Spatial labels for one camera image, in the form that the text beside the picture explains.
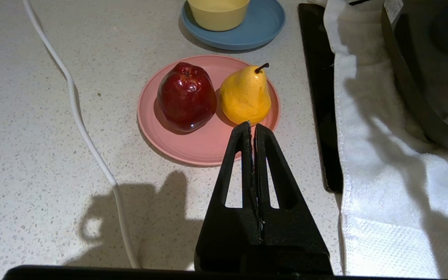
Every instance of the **sticker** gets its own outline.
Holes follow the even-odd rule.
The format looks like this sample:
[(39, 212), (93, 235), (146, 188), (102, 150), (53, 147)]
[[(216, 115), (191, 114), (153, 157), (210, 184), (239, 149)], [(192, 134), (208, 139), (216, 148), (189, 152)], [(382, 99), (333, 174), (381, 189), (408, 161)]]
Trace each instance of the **sticker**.
[(404, 7), (404, 3), (402, 0), (385, 0), (384, 6), (386, 14), (388, 15), (388, 20), (390, 21), (390, 24), (392, 24), (395, 18), (399, 15), (400, 10), (402, 10), (402, 7)]

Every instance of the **towel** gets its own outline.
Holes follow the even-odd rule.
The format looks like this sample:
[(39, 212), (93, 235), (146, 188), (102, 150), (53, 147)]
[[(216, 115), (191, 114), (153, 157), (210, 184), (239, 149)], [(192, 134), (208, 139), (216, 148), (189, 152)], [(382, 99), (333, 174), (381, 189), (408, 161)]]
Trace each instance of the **towel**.
[(328, 0), (325, 7), (345, 274), (448, 278), (448, 151), (427, 141), (396, 91), (383, 5)]

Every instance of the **pear stem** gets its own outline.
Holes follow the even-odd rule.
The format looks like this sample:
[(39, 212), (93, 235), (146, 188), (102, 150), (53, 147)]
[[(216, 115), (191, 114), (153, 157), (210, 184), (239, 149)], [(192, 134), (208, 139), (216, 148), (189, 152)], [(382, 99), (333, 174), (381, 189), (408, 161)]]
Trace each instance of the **pear stem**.
[(263, 66), (260, 66), (259, 68), (257, 68), (255, 70), (255, 72), (258, 74), (258, 73), (260, 73), (260, 70), (262, 70), (263, 68), (267, 68), (267, 67), (269, 67), (269, 63), (266, 63)]

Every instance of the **white cable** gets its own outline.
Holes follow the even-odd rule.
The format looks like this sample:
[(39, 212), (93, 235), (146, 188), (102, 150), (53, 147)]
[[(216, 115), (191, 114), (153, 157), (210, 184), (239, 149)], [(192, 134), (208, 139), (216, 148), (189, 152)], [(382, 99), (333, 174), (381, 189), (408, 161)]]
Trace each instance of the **white cable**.
[(32, 7), (30, 6), (29, 0), (23, 0), (23, 4), (25, 5), (25, 10), (27, 11), (27, 15), (29, 16), (30, 21), (32, 21), (32, 25), (34, 25), (34, 28), (36, 29), (37, 33), (39, 34), (39, 37), (41, 37), (41, 40), (43, 41), (44, 45), (46, 46), (48, 51), (51, 53), (51, 55), (57, 62), (58, 66), (60, 66), (60, 69), (62, 69), (63, 73), (65, 74), (65, 78), (67, 79), (67, 84), (68, 84), (70, 104), (72, 105), (73, 119), (75, 119), (77, 128), (79, 128), (80, 134), (82, 135), (82, 138), (86, 142), (87, 147), (89, 147), (89, 150), (93, 154), (94, 159), (96, 159), (101, 170), (107, 177), (108, 182), (110, 182), (110, 184), (112, 185), (112, 189), (113, 189), (114, 195), (115, 195), (115, 202), (117, 203), (117, 211), (119, 212), (119, 222), (121, 225), (121, 232), (122, 232), (122, 238), (124, 240), (124, 245), (126, 246), (126, 251), (127, 251), (131, 266), (135, 269), (138, 269), (139, 263), (137, 262), (137, 257), (134, 254), (134, 250), (132, 250), (132, 244), (131, 244), (129, 233), (128, 233), (128, 227), (126, 225), (126, 219), (124, 217), (124, 207), (123, 207), (123, 201), (122, 201), (122, 197), (121, 197), (121, 191), (119, 189), (119, 184), (115, 180), (114, 175), (108, 169), (107, 165), (105, 164), (105, 161), (103, 161), (103, 158), (100, 156), (100, 153), (94, 146), (93, 142), (91, 141), (91, 138), (89, 138), (86, 128), (84, 127), (84, 123), (82, 122), (82, 119), (80, 117), (79, 107), (77, 106), (77, 102), (76, 102), (76, 98), (75, 98), (74, 80), (72, 78), (72, 75), (70, 75), (70, 72), (68, 71), (67, 67), (63, 64), (62, 60), (57, 55), (55, 49), (51, 46), (51, 44), (48, 41), (48, 38), (46, 38), (46, 35), (44, 34), (41, 27), (37, 23), (37, 19), (34, 15)]

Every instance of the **yellow pear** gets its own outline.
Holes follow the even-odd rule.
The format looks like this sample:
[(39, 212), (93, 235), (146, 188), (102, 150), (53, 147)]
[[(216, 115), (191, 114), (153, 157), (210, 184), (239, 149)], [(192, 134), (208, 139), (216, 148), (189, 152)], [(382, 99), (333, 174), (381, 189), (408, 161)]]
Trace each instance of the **yellow pear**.
[(235, 124), (261, 122), (271, 108), (271, 97), (263, 66), (248, 66), (229, 75), (220, 86), (220, 107)]

